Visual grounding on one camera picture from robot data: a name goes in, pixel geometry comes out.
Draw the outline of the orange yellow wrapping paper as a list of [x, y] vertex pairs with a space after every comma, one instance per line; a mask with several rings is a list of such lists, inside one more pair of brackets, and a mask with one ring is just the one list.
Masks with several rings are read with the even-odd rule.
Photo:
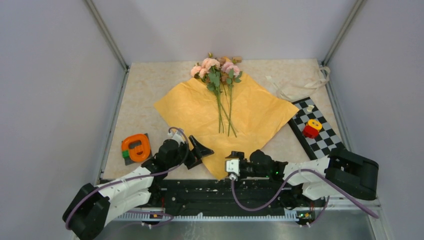
[[254, 73], [270, 75], [281, 65], [282, 60], [242, 62], [241, 82], [234, 84], [232, 95], [220, 95], [222, 113], [215, 94], [195, 78], [177, 84], [154, 103], [154, 108], [170, 127], [182, 128], [214, 151], [203, 164], [221, 180], [227, 175], [225, 157], [231, 151], [251, 154], [261, 149], [298, 112], [254, 77]]

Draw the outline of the pink cream rose stem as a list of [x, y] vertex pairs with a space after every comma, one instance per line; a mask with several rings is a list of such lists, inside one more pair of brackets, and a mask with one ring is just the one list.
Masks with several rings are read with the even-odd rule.
[[216, 98], [218, 132], [228, 135], [232, 132], [236, 137], [236, 128], [232, 121], [233, 89], [241, 81], [242, 71], [233, 61], [211, 57], [203, 60], [202, 69], [204, 73], [201, 79]]

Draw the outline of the pink brown rose stem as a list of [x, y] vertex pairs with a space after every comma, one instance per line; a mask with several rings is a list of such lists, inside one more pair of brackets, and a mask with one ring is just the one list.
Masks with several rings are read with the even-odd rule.
[[223, 134], [225, 128], [222, 115], [223, 107], [221, 104], [221, 63], [216, 58], [213, 58], [212, 53], [209, 53], [208, 58], [203, 60], [199, 76], [201, 77], [201, 81], [206, 84], [206, 88], [212, 92], [216, 98], [218, 108], [218, 132]]

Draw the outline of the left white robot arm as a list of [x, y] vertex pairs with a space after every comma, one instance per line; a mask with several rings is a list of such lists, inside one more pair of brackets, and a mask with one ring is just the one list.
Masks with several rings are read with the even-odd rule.
[[168, 173], [181, 165], [196, 167], [213, 154], [192, 135], [187, 139], [174, 135], [127, 175], [96, 186], [83, 185], [62, 216], [65, 228], [81, 240], [93, 240], [108, 223], [136, 207], [161, 207], [160, 183]]

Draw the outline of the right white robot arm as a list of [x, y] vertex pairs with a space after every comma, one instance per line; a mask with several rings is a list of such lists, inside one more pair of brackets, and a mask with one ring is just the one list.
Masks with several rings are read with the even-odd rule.
[[268, 178], [301, 186], [293, 192], [293, 200], [299, 206], [340, 194], [335, 187], [356, 199], [377, 198], [379, 164], [345, 148], [335, 148], [324, 157], [301, 163], [276, 161], [261, 150], [253, 152], [249, 159], [244, 158], [243, 152], [236, 152], [226, 160], [225, 170], [234, 181]]

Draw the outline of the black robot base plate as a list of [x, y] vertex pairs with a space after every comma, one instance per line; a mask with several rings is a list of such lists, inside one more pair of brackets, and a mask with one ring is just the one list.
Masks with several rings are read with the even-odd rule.
[[286, 184], [277, 192], [281, 185], [267, 179], [245, 179], [235, 183], [233, 196], [229, 179], [165, 179], [153, 184], [150, 199], [140, 208], [176, 217], [200, 213], [206, 217], [283, 216], [296, 208], [317, 210], [326, 202], [303, 196], [300, 186]]

